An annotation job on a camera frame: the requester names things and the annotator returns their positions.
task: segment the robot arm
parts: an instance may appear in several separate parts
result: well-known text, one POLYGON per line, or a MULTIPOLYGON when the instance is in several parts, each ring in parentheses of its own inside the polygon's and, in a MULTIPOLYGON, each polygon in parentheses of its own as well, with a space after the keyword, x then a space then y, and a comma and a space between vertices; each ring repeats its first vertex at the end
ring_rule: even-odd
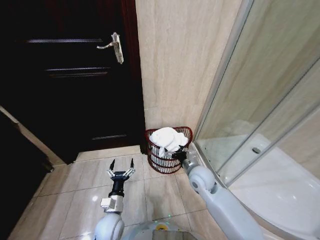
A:
POLYGON ((107 173, 113 180, 112 191, 108 198, 101 200, 100 206, 106 215, 100 219, 95 227, 94 235, 96 240, 120 240, 124 232, 125 224, 121 218, 124 208, 124 183, 136 171, 134 160, 131 160, 130 169, 127 171, 113 172, 115 160, 110 165, 107 173))
POLYGON ((206 167, 187 159, 185 151, 174 153, 188 175, 191 187, 203 198, 206 207, 229 240, 263 240, 260 226, 238 199, 215 179, 206 167))

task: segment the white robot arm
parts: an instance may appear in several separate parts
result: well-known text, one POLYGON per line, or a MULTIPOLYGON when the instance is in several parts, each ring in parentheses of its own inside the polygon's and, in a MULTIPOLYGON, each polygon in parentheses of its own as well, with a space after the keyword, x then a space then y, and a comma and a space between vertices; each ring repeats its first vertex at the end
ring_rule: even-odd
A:
POLYGON ((203 198, 206 207, 229 240, 263 240, 260 226, 238 199, 215 179, 206 167, 187 158, 187 150, 175 152, 188 175, 191 187, 203 198))

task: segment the red wire basket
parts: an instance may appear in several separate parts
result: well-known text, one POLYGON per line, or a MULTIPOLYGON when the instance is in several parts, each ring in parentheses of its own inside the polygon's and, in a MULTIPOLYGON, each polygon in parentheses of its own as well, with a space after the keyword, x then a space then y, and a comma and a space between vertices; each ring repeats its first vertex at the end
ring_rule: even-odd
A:
MULTIPOLYGON (((178 133, 183 133, 186 138, 188 138, 188 142, 184 147, 188 147, 192 141, 193 135, 190 127, 187 126, 179 126, 173 127, 178 133)), ((145 131, 145 138, 147 141, 147 155, 148 162, 150 166, 159 173, 162 174, 173 174, 181 168, 181 164, 178 159, 169 158, 169 157, 159 157, 160 147, 155 145, 150 141, 150 136, 153 132, 158 129, 149 129, 145 131)))

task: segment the marble tile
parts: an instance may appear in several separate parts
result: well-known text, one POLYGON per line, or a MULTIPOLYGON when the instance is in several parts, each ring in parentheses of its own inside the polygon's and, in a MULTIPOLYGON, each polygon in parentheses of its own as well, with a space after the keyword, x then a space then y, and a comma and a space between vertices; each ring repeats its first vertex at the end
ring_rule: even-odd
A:
POLYGON ((202 109, 203 104, 147 108, 144 110, 145 127, 159 129, 188 126, 194 132, 202 109))
POLYGON ((240 3, 136 1, 147 129, 195 130, 240 3))
POLYGON ((38 197, 24 220, 11 233, 10 240, 58 239, 74 192, 38 197))
POLYGON ((33 195, 34 197, 38 197, 38 196, 39 196, 39 194, 40 194, 41 190, 43 189, 44 185, 46 184, 49 176, 50 176, 49 174, 46 174, 46 175, 44 176, 44 178, 43 178, 43 180, 41 181, 39 187, 37 188, 37 190, 35 191, 35 193, 34 193, 34 195, 33 195))
POLYGON ((227 240, 226 235, 212 218, 208 210, 190 212, 187 214, 192 232, 198 233, 206 240, 227 240))
POLYGON ((174 173, 175 175, 177 175, 177 174, 186 174, 186 172, 185 172, 185 170, 181 167, 178 171, 176 171, 175 173, 174 173))
POLYGON ((88 189, 111 185, 112 180, 106 171, 109 169, 112 161, 113 158, 106 158, 83 162, 83 172, 77 189, 88 189))
POLYGON ((83 169, 84 164, 82 162, 56 166, 53 172, 47 173, 48 179, 39 196, 76 190, 83 169))
POLYGON ((189 178, 186 174, 178 174, 175 178, 178 183, 186 213, 204 210, 207 208, 205 201, 190 186, 189 178))
POLYGON ((147 219, 186 213, 175 175, 145 179, 147 219))
POLYGON ((105 215, 100 207, 102 198, 107 198, 111 186, 78 190, 74 193, 60 238, 72 238, 94 233, 96 224, 105 215))
POLYGON ((142 154, 129 156, 110 157, 106 159, 96 159, 83 162, 84 168, 77 187, 80 189, 96 188, 106 185, 112 185, 113 181, 107 174, 110 164, 115 159, 113 171, 126 171, 130 168, 133 158, 135 173, 126 181, 133 182, 144 179, 144 170, 142 164, 142 154))
POLYGON ((124 188, 122 220, 125 226, 147 221, 145 182, 126 182, 124 188))
POLYGON ((102 150, 94 150, 94 151, 82 151, 79 152, 78 157, 76 158, 76 162, 92 160, 92 159, 105 159, 111 157, 125 156, 125 155, 133 155, 139 154, 140 146, 124 146, 117 148, 109 148, 102 150))
POLYGON ((165 218, 158 219, 157 221, 173 223, 178 227, 180 227, 182 231, 191 231, 187 214, 182 214, 182 215, 172 216, 172 217, 165 217, 165 218))
POLYGON ((142 155, 142 163, 143 163, 144 179, 159 178, 159 177, 167 176, 167 174, 157 172, 150 166, 147 155, 142 155))

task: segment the door frame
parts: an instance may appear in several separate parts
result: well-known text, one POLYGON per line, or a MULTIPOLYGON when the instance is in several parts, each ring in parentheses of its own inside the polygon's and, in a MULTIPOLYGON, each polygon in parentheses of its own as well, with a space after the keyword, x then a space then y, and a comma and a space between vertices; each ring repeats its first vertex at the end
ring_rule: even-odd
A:
POLYGON ((133 81, 133 91, 137 96, 137 113, 132 116, 132 120, 136 124, 136 134, 140 142, 140 150, 143 154, 147 154, 147 142, 145 139, 146 123, 144 110, 144 96, 141 75, 141 59, 138 37, 138 21, 135 0, 121 1, 121 17, 123 21, 124 32, 126 36, 126 49, 128 52, 128 62, 130 76, 133 81))

